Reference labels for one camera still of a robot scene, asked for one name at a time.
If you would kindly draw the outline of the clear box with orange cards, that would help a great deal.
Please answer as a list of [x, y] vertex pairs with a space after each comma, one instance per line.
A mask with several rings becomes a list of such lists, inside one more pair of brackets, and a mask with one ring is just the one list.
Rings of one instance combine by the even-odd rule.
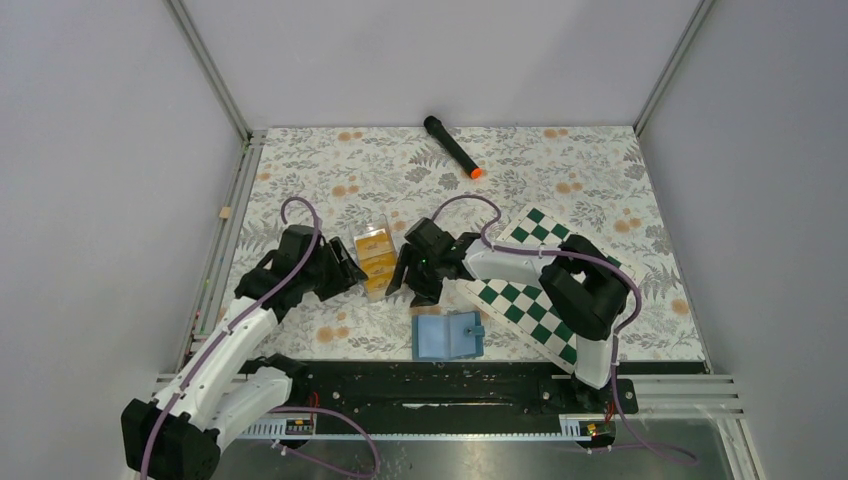
[[355, 222], [348, 228], [357, 264], [365, 273], [364, 292], [369, 302], [386, 296], [397, 265], [397, 250], [385, 214]]

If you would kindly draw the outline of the blue card holder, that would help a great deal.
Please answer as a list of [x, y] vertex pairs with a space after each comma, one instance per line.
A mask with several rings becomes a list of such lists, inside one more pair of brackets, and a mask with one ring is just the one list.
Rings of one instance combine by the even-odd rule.
[[485, 327], [478, 311], [415, 315], [411, 355], [416, 362], [445, 362], [484, 355]]

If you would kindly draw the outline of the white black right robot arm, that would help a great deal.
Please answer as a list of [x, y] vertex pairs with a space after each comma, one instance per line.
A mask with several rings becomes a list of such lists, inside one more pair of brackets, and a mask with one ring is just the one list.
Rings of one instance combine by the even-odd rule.
[[590, 240], [571, 234], [555, 248], [530, 249], [482, 233], [453, 236], [423, 218], [406, 233], [385, 292], [408, 286], [414, 305], [435, 305], [446, 280], [502, 280], [542, 290], [577, 337], [575, 402], [597, 412], [612, 400], [615, 323], [628, 300], [639, 301], [641, 293]]

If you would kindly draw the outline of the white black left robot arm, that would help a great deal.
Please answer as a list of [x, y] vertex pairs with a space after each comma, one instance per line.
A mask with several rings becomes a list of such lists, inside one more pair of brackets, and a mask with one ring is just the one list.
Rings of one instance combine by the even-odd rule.
[[227, 314], [184, 368], [150, 400], [121, 414], [127, 466], [153, 479], [209, 479], [223, 452], [277, 406], [296, 411], [310, 385], [278, 357], [231, 389], [249, 355], [303, 300], [325, 301], [364, 282], [341, 239], [286, 228], [277, 248], [242, 276]]

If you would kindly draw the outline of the floral tablecloth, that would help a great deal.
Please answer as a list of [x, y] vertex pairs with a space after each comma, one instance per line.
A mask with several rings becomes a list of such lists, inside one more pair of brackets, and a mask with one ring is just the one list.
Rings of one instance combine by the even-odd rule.
[[629, 126], [463, 127], [452, 136], [482, 168], [469, 178], [420, 127], [278, 128], [269, 131], [252, 183], [224, 297], [280, 240], [286, 223], [317, 213], [326, 237], [351, 246], [385, 222], [395, 245], [422, 217], [453, 234], [542, 243], [522, 227], [530, 209], [635, 263], [643, 298], [621, 336], [622, 361], [695, 361], [706, 353]]

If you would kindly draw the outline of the green white checkered board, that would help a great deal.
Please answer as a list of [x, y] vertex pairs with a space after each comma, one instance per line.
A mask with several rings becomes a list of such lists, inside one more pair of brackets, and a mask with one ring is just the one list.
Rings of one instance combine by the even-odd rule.
[[[498, 237], [502, 242], [523, 248], [540, 244], [551, 247], [585, 231], [568, 226], [540, 205], [528, 204]], [[492, 318], [493, 331], [485, 341], [487, 356], [511, 358], [507, 352], [514, 337], [528, 344], [547, 360], [571, 373], [578, 358], [577, 337], [557, 317], [552, 302], [539, 287], [504, 280], [464, 281], [456, 290], [471, 304]]]

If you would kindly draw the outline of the black marker orange tip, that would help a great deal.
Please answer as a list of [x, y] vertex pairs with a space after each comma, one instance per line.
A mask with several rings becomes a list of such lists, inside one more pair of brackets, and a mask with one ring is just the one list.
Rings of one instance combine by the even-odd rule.
[[427, 116], [423, 121], [427, 133], [433, 137], [445, 151], [454, 158], [462, 170], [471, 178], [478, 179], [483, 175], [483, 170], [474, 162], [467, 152], [448, 132], [443, 123], [435, 116]]

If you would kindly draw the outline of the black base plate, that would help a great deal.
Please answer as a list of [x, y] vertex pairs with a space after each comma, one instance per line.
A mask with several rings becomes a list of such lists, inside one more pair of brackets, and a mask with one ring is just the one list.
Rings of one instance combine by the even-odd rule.
[[604, 421], [634, 414], [631, 381], [588, 387], [549, 362], [309, 361], [294, 370], [290, 407], [321, 407], [363, 429], [537, 432], [556, 415]]

